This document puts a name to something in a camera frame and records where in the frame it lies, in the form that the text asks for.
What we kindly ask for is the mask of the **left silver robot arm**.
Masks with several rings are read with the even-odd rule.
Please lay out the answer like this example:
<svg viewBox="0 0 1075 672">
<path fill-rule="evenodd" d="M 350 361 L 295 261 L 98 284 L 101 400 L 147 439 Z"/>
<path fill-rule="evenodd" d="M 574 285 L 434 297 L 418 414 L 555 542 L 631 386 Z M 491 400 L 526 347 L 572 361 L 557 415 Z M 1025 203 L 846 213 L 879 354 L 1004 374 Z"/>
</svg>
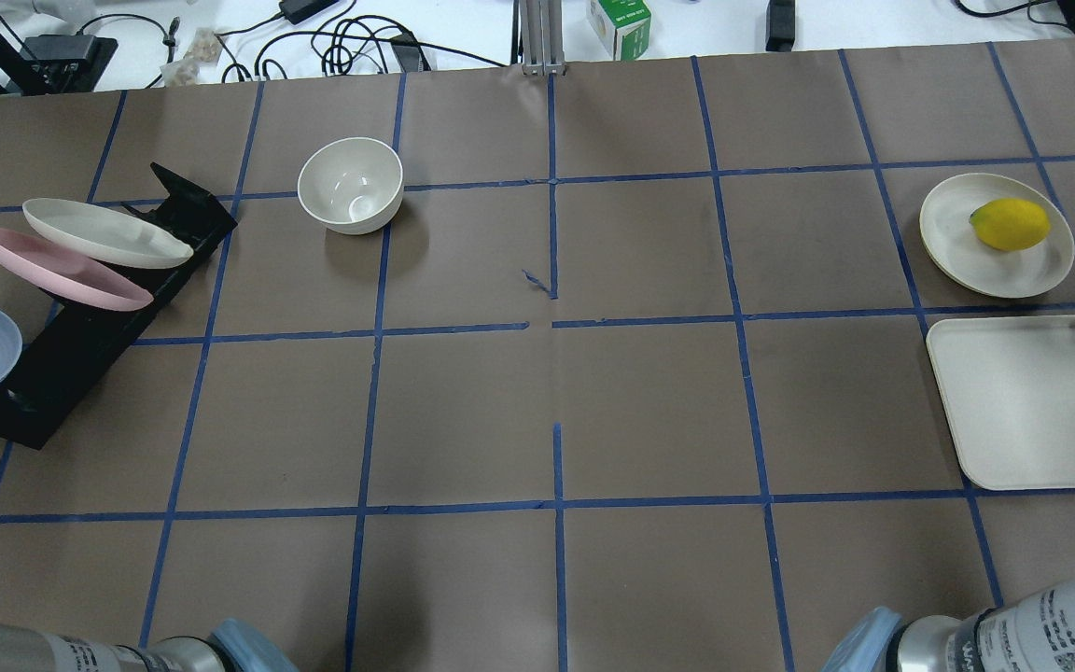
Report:
<svg viewBox="0 0 1075 672">
<path fill-rule="evenodd" d="M 287 656 L 244 621 L 225 620 L 206 638 L 168 637 L 144 647 L 108 645 L 0 623 L 0 671 L 296 671 Z"/>
</svg>

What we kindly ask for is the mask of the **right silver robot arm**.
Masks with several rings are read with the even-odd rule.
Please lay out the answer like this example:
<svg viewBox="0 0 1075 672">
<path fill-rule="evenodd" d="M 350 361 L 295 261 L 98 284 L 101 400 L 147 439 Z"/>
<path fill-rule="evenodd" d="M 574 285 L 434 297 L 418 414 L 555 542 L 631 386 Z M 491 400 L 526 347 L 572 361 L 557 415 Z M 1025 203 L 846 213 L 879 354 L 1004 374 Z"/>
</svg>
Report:
<svg viewBox="0 0 1075 672">
<path fill-rule="evenodd" d="M 907 623 L 892 609 L 872 609 L 822 668 L 1075 671 L 1075 578 L 964 620 L 934 615 Z"/>
</svg>

